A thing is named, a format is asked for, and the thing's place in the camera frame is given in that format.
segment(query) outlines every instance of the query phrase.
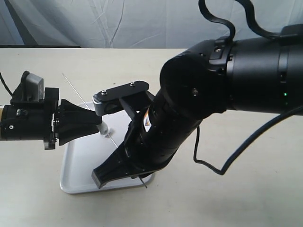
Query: thin metal rod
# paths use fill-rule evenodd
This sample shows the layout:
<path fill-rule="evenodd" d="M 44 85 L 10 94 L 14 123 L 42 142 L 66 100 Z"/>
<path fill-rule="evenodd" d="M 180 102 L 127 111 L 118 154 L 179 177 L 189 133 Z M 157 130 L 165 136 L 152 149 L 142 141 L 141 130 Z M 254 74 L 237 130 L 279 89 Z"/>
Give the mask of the thin metal rod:
<path fill-rule="evenodd" d="M 64 73 L 62 73 L 62 75 L 64 76 L 64 78 L 66 79 L 66 81 L 70 84 L 71 88 L 76 92 L 76 94 L 78 95 L 78 97 L 81 99 L 81 101 L 85 104 L 85 106 L 89 109 L 90 107 L 86 104 L 86 102 L 84 101 L 84 99 L 81 97 L 81 95 L 79 94 L 79 92 L 75 89 L 75 87 L 71 84 L 71 82 L 68 80 L 68 78 L 65 76 Z M 116 146 L 116 148 L 118 148 L 118 145 L 116 144 L 116 142 L 114 141 L 114 139 L 110 136 L 110 134 L 107 132 L 107 136 L 110 138 L 110 140 L 113 142 L 113 144 Z"/>
<path fill-rule="evenodd" d="M 145 182 L 142 180 L 142 178 L 139 177 L 139 179 L 140 179 L 140 181 L 142 182 L 142 184 L 144 185 L 144 187 L 147 188 L 147 186 L 146 186 Z"/>

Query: robotic arm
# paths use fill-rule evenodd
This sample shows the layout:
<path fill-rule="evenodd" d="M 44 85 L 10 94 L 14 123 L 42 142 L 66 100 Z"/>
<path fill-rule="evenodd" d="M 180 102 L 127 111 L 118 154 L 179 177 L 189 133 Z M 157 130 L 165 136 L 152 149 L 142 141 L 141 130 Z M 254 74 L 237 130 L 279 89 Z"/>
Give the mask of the robotic arm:
<path fill-rule="evenodd" d="M 132 120 L 124 141 L 92 172 L 99 188 L 161 170 L 195 129 L 194 161 L 223 175 L 264 131 L 303 114 L 303 25 L 286 26 L 280 33 L 265 31 L 255 21 L 252 3 L 236 1 L 244 7 L 250 29 L 261 37 L 233 41 L 234 25 L 213 16 L 200 0 L 202 15 L 226 25 L 230 35 L 203 41 L 167 61 L 156 96 L 148 92 L 147 83 L 136 81 L 95 94 L 95 112 L 64 99 L 58 106 L 59 90 L 46 88 L 43 98 L 41 79 L 25 72 L 11 105 L 0 109 L 0 140 L 43 140 L 45 149 L 54 149 L 56 140 L 63 145 L 97 133 L 102 116 L 125 110 Z M 196 159 L 199 125 L 227 109 L 281 115 L 252 134 L 218 170 Z"/>

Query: table surface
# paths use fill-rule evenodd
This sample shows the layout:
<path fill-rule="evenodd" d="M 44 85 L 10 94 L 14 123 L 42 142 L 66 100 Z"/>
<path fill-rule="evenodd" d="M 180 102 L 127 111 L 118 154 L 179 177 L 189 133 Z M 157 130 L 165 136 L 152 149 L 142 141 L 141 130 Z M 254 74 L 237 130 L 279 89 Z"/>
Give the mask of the table surface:
<path fill-rule="evenodd" d="M 181 50 L 1 49 L 0 71 L 12 90 L 23 71 L 59 87 L 81 103 L 97 91 L 145 80 L 160 87 L 166 60 Z M 0 104 L 10 97 L 0 86 Z M 228 156 L 274 114 L 227 111 L 201 124 L 198 157 L 221 167 Z M 65 147 L 45 151 L 41 141 L 0 142 L 0 226 L 303 226 L 301 117 L 266 132 L 219 176 L 192 160 L 195 133 L 148 189 L 66 194 L 59 187 Z"/>

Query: white backdrop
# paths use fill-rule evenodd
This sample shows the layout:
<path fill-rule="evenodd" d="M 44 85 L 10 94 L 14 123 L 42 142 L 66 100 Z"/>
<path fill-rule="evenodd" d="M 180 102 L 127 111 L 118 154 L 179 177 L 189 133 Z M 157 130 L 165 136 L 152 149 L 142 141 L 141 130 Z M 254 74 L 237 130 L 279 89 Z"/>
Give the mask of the white backdrop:
<path fill-rule="evenodd" d="M 187 48 L 227 34 L 205 20 L 197 0 L 9 0 L 40 45 L 91 48 Z M 265 29 L 280 31 L 303 23 L 302 0 L 252 0 Z M 255 37 L 242 6 L 233 0 L 208 0 L 210 11 L 231 20 L 236 39 Z M 0 17 L 0 42 L 9 39 Z"/>

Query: white tray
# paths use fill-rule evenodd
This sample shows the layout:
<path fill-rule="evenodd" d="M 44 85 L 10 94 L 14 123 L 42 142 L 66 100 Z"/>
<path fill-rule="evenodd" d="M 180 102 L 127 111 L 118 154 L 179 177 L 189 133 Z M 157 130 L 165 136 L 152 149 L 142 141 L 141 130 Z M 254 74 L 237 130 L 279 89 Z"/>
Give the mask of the white tray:
<path fill-rule="evenodd" d="M 92 102 L 87 103 L 87 105 L 91 110 L 94 110 Z M 103 120 L 112 131 L 111 136 L 119 146 L 128 129 L 129 116 L 125 111 L 120 111 L 105 115 Z M 61 189 L 66 193 L 73 194 L 143 186 L 139 178 L 131 179 L 130 177 L 109 182 L 101 189 L 95 185 L 91 177 L 93 169 L 101 165 L 115 149 L 111 139 L 103 137 L 99 133 L 69 142 L 63 157 L 60 177 Z M 148 183 L 152 178 L 150 175 L 143 180 Z"/>

